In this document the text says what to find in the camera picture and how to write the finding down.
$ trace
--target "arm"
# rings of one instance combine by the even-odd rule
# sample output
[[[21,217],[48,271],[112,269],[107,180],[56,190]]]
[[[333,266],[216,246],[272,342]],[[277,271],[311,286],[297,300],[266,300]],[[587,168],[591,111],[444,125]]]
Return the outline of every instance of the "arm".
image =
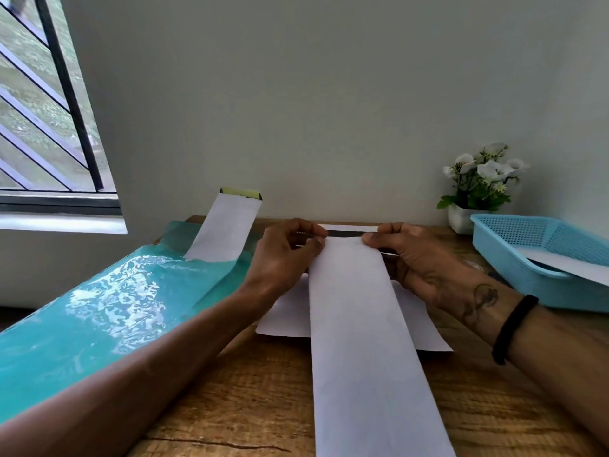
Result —
[[[390,275],[490,345],[523,298],[467,266],[423,228],[385,224],[363,241],[396,250]],[[508,359],[609,447],[609,347],[538,305],[516,330]]]
[[[306,242],[298,231],[320,237]],[[327,234],[304,220],[267,228],[233,295],[1,425],[3,455],[122,455],[206,364],[298,282]]]

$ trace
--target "plastic wrap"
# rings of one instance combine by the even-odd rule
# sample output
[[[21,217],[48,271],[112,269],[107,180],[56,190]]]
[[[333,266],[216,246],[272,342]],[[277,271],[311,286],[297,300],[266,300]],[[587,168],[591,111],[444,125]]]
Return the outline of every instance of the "plastic wrap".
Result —
[[[200,225],[172,222],[146,245],[0,333],[0,423],[172,330],[231,294],[236,261],[186,260]]]

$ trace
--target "window sill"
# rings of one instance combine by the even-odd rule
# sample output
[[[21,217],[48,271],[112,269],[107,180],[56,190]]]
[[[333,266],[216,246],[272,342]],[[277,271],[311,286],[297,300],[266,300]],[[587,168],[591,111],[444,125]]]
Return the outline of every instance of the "window sill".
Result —
[[[122,216],[0,212],[0,229],[126,234]]]

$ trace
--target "bracelet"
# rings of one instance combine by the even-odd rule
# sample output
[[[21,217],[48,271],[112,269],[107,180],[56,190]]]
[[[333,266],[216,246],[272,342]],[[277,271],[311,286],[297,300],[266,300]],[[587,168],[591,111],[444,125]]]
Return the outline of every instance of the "bracelet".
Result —
[[[525,298],[516,305],[512,313],[507,317],[501,330],[499,330],[499,335],[493,345],[493,359],[500,366],[503,366],[506,363],[507,350],[512,342],[512,337],[514,337],[514,332],[520,327],[520,324],[522,324],[524,318],[529,314],[529,311],[533,309],[538,302],[539,299],[533,295],[525,296]]]

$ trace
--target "potted plant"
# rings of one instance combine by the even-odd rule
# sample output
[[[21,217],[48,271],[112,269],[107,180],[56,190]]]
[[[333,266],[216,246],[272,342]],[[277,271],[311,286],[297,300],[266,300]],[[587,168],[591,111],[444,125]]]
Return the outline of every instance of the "potted plant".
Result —
[[[455,193],[444,195],[437,207],[448,208],[448,222],[457,234],[473,233],[470,215],[495,212],[511,202],[507,185],[511,180],[517,183],[529,166],[517,158],[501,163],[507,149],[502,142],[486,145],[478,154],[462,154],[442,169],[455,181]]]

